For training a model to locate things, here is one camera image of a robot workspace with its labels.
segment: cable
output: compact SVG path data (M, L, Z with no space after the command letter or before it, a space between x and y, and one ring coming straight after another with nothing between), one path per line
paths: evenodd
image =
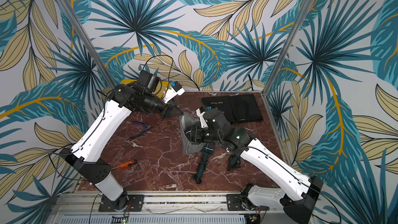
M268 157L268 158L270 158L272 161L276 162L276 163L277 163L279 166L281 166L285 171L287 171L287 173L289 173L294 179L296 179L297 181L300 182L300 180L299 180L297 177L295 177L289 170L287 170L287 169L286 169L285 167L283 167L280 163L278 163L277 161L275 161L275 159L273 159L272 157L268 156L268 155L265 154L262 150L260 150L260 149L258 149L258 148L256 148L256 147L250 147L250 146L247 146L247 147L239 147L239 148L236 148L236 149L234 149L234 150L231 150L230 152L233 152L233 151L236 151L236 150L240 150L240 149L245 149L245 148L251 148L251 149L258 150L259 152L261 152L262 154L264 154L266 157ZM339 221L338 223L335 223L335 222L328 222L328 221L325 221L325 220L321 219L320 217L318 217L318 216L316 216L316 215L314 215L314 214L312 214L312 215L313 215L314 217L320 219L321 221L326 222L326 223L341 224L341 214L340 214L340 211L337 209L337 207L334 205L334 203L333 203L328 197L326 197L324 194L322 194L321 192L317 191L316 189L311 188L310 186L306 185L305 183L301 183L301 184L304 185L305 187L308 187L309 189L311 189L311 190L317 192L318 194L320 194L321 196L323 196L326 200L328 200L328 201L332 204L332 206L336 209L336 211L337 211L337 213L338 213L338 215L339 215L340 221Z
M82 145L80 145L80 147L82 147L82 146L86 143L86 141L91 137L91 135L92 135L92 134L97 130L97 128L100 126L102 120L105 119L105 106L106 106L106 101L107 101L106 99L109 99L108 95L109 95L110 92L112 92L112 90L109 91L109 92L107 92L107 94L105 95L105 103L103 104L103 114L102 114L101 120L99 121L98 125L94 128L94 131L92 131L92 132L90 133L90 135L86 138L86 140L82 143ZM79 150L80 150L80 149L77 148L74 152L67 153L67 154L62 154L62 155L63 155L63 156L71 155L71 154L73 154L73 153L75 153L75 152L77 152L77 151L79 151Z
M91 213L93 212L94 202L96 201L96 199L99 195L101 195L101 194L97 194L96 197L94 198L93 205L91 206L90 217L88 217L88 224L90 224L90 221L91 221Z
M65 179L69 179L69 180L73 180L73 181L86 181L86 182L88 182L88 180L86 180L86 179L67 178L67 177L64 177L63 175L61 175L61 173L58 172L57 167L55 167L55 164L54 164L54 162L52 161L51 155L50 155L50 154L51 154L51 153L47 153L47 155L49 156L50 162L51 162L52 166L54 167L55 171L58 173L58 175L60 175L61 177L65 178Z

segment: orange-handled screwdriver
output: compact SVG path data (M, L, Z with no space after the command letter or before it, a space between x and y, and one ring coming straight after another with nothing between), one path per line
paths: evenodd
M122 168L125 168L125 167L133 166L135 164L137 164L137 160L134 159L134 160L128 161L128 162L126 162L124 164L118 165L117 167L114 167L112 169L116 169L116 168L122 169Z

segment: blue-handled pliers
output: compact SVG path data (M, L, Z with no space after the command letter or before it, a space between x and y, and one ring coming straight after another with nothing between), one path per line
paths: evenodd
M145 127L145 129L143 129L141 132L139 132L137 134L134 134L134 135L130 136L130 138L137 138L137 137L141 136L142 134L144 134L145 132L148 132L148 130L152 128L151 125L147 125L147 124L144 124L144 123L141 123L141 122L138 122L138 121L133 121L131 123L132 124L139 124L139 125Z

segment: marble surface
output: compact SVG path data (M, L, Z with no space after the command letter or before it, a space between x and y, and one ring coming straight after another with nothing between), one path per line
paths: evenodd
M236 95L236 93L186 92L182 96L177 96L174 102L182 111L196 116L194 112L201 105L198 97L222 95ZM261 95L255 93L255 98L264 121L241 123L239 127L247 128L271 152L281 157ZM132 140L129 137L142 130L141 126L132 124L133 121L151 124L152 129L141 137ZM231 172L227 171L228 157L229 154L224 149L216 147L214 154L207 163L202 183L198 185L190 177L191 174L196 173L201 153L182 155L178 117L163 120L156 113L150 114L148 117L137 112L133 112L123 121L101 155L101 158L111 167L116 167L129 160L138 160L135 166L112 170L116 180L124 189L130 191L236 191L242 190L247 183L255 183L261 187L277 187L269 177L243 159L241 159L241 168ZM95 190L95 188L87 182L82 182L79 190Z

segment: wall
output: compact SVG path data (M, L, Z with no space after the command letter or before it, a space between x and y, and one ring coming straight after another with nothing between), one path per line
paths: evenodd
M42 223L73 183L58 177L47 154L87 131L104 85L54 0L0 2L0 222ZM89 1L71 2L86 22ZM64 176L77 177L51 158Z
M84 27L118 83L146 69L186 90L261 90L302 0L90 0ZM315 8L323 6L320 0Z
M323 180L343 223L397 223L398 0L327 0L311 13L267 95L283 150ZM314 213L338 223L324 197Z

